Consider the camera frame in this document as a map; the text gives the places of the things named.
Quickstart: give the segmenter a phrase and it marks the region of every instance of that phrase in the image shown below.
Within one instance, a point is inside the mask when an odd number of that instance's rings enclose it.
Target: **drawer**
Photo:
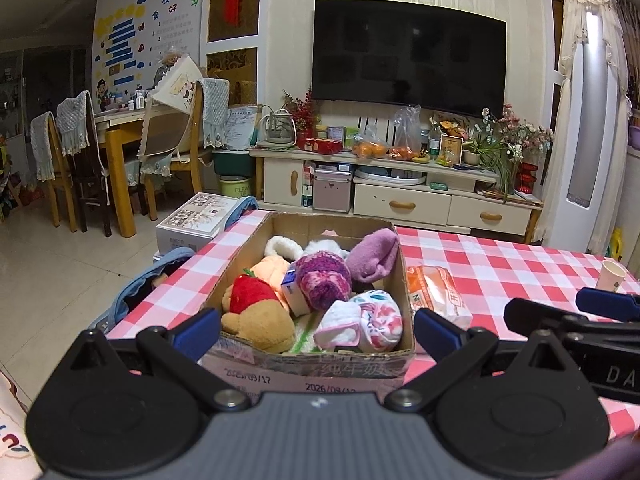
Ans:
[[[423,224],[446,225],[451,195],[356,184],[353,213]]]
[[[305,164],[302,160],[264,159],[264,201],[269,204],[302,205]]]
[[[530,213],[531,209],[523,207],[452,196],[447,224],[523,235]]]

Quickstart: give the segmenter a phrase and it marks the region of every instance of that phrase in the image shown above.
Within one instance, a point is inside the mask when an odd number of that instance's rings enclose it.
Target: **paper cup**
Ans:
[[[604,260],[600,269],[600,276],[596,288],[616,292],[620,283],[625,279],[626,269],[614,260]]]

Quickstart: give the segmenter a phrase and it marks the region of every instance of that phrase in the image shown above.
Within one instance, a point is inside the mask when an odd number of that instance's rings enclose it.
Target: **drawer handle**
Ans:
[[[392,200],[389,202],[389,205],[396,209],[408,209],[409,211],[415,209],[415,204],[413,202],[398,202],[396,200]]]
[[[296,196],[298,193],[298,172],[291,172],[291,196]]]
[[[480,218],[482,220],[487,220],[489,222],[499,222],[500,220],[502,220],[502,215],[498,215],[495,213],[487,213],[483,211],[480,213]]]

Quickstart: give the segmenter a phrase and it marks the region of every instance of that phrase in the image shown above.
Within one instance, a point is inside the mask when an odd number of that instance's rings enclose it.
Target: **red and white checkered tablecloth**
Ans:
[[[244,215],[156,288],[109,337],[131,338],[152,325],[171,328],[196,314],[233,254],[267,214],[256,210]],[[504,306],[511,298],[527,298],[577,311],[577,291],[594,286],[600,272],[601,258],[590,254],[402,227],[398,233],[408,266],[449,269],[473,314],[472,325],[485,327],[505,339],[521,338],[510,332],[502,320]],[[640,285],[628,275],[621,290],[640,294]],[[406,380],[431,365],[433,361],[427,356],[417,356]],[[640,426],[640,406],[609,399],[601,401],[609,413],[612,436]]]

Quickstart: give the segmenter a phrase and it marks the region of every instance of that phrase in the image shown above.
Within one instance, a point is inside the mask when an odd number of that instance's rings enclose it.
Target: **green bucket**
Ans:
[[[218,176],[220,184],[220,193],[224,196],[240,198],[243,196],[251,196],[251,179],[241,176]]]

